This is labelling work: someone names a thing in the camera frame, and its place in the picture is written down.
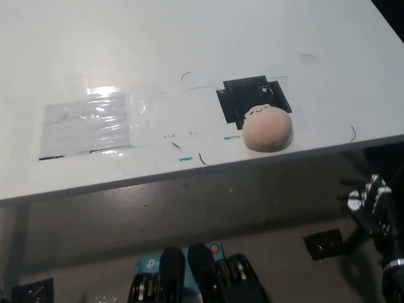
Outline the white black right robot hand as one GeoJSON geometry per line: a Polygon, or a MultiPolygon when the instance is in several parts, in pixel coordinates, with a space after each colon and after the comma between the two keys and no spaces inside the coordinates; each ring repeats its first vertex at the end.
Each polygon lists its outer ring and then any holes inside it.
{"type": "Polygon", "coordinates": [[[382,256],[384,270],[403,266],[403,219],[400,217],[393,190],[379,175],[368,181],[342,179],[352,191],[338,197],[359,228],[361,237],[370,238],[382,256]]]}

